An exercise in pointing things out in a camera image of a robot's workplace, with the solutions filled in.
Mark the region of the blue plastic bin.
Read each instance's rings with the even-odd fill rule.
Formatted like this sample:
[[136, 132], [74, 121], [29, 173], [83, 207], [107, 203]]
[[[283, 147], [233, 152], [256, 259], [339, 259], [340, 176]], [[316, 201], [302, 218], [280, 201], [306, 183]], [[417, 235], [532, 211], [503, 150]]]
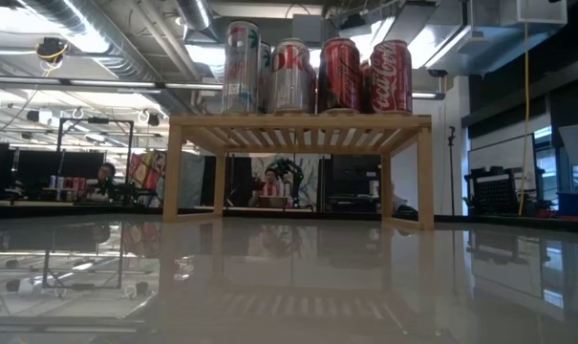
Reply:
[[558, 194], [558, 214], [578, 217], [578, 192], [560, 192]]

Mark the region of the wooden slatted shelf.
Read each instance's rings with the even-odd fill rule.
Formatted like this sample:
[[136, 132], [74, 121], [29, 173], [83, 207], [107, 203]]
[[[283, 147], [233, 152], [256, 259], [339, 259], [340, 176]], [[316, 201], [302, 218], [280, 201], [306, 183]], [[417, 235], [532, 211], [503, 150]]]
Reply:
[[[210, 214], [179, 213], [182, 144], [191, 142], [217, 158], [214, 205]], [[392, 157], [417, 148], [415, 220], [393, 217]], [[378, 155], [381, 158], [382, 222], [411, 229], [434, 228], [432, 119], [429, 115], [327, 114], [214, 115], [170, 119], [162, 220], [166, 223], [220, 218], [224, 212], [225, 157], [229, 153]]]

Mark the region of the black tripod stand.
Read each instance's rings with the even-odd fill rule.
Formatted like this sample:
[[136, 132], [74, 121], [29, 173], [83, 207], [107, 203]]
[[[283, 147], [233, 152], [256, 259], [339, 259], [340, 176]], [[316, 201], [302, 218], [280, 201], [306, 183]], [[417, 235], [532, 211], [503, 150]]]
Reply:
[[449, 162], [450, 162], [450, 199], [451, 199], [451, 215], [456, 215], [456, 206], [455, 206], [455, 191], [454, 191], [454, 140], [456, 138], [456, 127], [450, 125], [449, 126], [450, 134], [448, 136], [448, 149], [449, 149]]

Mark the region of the whiteboard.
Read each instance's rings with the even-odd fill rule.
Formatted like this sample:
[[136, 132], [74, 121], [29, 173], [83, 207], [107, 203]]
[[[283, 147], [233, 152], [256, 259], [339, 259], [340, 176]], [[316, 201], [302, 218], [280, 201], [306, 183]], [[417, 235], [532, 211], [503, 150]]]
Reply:
[[505, 169], [523, 168], [528, 182], [534, 181], [536, 159], [532, 134], [503, 140], [468, 152], [469, 169], [501, 166]]

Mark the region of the person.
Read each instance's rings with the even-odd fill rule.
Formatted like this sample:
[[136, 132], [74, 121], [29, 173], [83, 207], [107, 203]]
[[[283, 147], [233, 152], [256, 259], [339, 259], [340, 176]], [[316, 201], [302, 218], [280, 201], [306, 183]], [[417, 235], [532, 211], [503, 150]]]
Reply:
[[265, 208], [284, 208], [289, 205], [290, 181], [286, 176], [279, 177], [276, 170], [268, 168], [264, 178], [256, 179], [249, 206]]
[[86, 200], [88, 202], [109, 203], [115, 197], [116, 167], [105, 162], [97, 171], [96, 179], [87, 180]]

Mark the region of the black rack cart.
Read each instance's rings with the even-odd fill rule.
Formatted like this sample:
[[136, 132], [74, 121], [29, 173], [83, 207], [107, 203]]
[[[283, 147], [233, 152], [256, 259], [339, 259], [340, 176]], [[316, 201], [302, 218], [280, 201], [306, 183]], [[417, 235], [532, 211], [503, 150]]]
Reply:
[[469, 216], [493, 215], [538, 217], [544, 210], [550, 210], [552, 202], [543, 198], [544, 169], [536, 167], [523, 178], [521, 167], [502, 166], [471, 169], [465, 175], [467, 195], [462, 199]]

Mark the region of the silver round ventilation duct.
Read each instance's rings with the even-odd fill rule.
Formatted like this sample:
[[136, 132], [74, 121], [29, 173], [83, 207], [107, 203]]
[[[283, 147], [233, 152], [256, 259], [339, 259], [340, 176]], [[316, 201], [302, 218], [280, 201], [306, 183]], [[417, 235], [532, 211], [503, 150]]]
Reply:
[[[143, 26], [169, 55], [183, 77], [200, 81], [202, 75], [177, 32], [156, 8], [156, 0], [113, 0], [132, 14], [133, 24]], [[96, 0], [16, 0], [34, 16], [53, 24], [68, 42], [120, 79], [161, 80], [160, 72], [142, 55]]]

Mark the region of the red Coca-Cola can white script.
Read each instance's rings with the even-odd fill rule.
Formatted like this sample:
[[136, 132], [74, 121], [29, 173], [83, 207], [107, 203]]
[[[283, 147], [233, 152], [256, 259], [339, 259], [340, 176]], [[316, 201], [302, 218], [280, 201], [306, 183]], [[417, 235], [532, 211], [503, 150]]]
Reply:
[[413, 111], [412, 57], [407, 43], [385, 40], [370, 56], [370, 96], [374, 113]]

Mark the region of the silver Diet Coke can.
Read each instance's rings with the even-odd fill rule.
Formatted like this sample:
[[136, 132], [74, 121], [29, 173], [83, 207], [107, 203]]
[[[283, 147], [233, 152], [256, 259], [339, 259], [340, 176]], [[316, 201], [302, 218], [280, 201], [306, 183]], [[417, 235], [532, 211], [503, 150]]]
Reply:
[[270, 61], [270, 112], [312, 113], [314, 81], [314, 69], [306, 43], [299, 38], [281, 40]]

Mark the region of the long ceiling strip light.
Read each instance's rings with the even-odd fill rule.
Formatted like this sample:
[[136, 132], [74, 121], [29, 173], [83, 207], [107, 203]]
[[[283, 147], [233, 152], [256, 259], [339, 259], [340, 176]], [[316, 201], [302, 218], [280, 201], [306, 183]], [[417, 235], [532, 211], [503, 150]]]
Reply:
[[188, 90], [188, 91], [222, 91], [223, 85], [206, 82], [163, 82], [163, 81], [127, 81], [127, 80], [97, 80], [69, 79], [52, 77], [25, 77], [0, 75], [0, 87], [36, 88], [58, 90], [66, 89], [99, 89], [101, 92], [111, 90], [127, 90], [135, 93], [156, 92], [157, 90]]

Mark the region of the grey rectangular air duct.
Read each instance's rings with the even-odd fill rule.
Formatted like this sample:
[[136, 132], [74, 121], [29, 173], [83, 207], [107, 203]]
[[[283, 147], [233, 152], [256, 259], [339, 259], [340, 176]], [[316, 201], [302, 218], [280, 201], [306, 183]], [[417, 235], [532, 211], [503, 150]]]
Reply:
[[408, 44], [416, 69], [485, 75], [568, 22], [572, 0], [329, 0], [323, 17], [342, 36]]

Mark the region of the colourful poster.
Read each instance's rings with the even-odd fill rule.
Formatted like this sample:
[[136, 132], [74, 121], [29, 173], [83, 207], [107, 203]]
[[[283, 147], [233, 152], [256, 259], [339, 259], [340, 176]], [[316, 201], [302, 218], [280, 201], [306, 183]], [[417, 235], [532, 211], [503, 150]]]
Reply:
[[160, 150], [133, 154], [130, 158], [129, 180], [139, 188], [157, 189], [164, 181], [166, 152]]

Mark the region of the black frame stand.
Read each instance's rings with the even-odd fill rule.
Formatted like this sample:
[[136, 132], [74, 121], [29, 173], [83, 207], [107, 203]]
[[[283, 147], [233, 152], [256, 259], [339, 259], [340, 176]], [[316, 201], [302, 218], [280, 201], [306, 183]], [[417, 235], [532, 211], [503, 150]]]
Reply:
[[134, 129], [135, 123], [132, 120], [128, 119], [111, 119], [111, 118], [100, 118], [100, 117], [91, 117], [91, 118], [60, 118], [59, 119], [59, 126], [58, 126], [58, 134], [56, 140], [56, 152], [61, 154], [60, 163], [56, 173], [56, 183], [55, 186], [58, 186], [59, 178], [62, 176], [62, 169], [63, 169], [63, 162], [65, 159], [65, 153], [61, 149], [61, 144], [63, 141], [64, 134], [68, 133], [63, 129], [63, 125], [67, 122], [71, 121], [73, 124], [79, 124], [81, 121], [86, 121], [89, 124], [100, 124], [100, 125], [107, 125], [107, 124], [117, 124], [119, 129], [122, 127], [121, 124], [127, 124], [129, 126], [129, 134], [128, 134], [128, 146], [127, 146], [127, 153], [126, 153], [126, 164], [125, 164], [125, 177], [124, 181], [126, 183], [130, 182], [129, 177], [129, 167], [131, 164], [131, 157], [132, 157], [132, 148], [133, 148], [133, 138], [134, 138]]

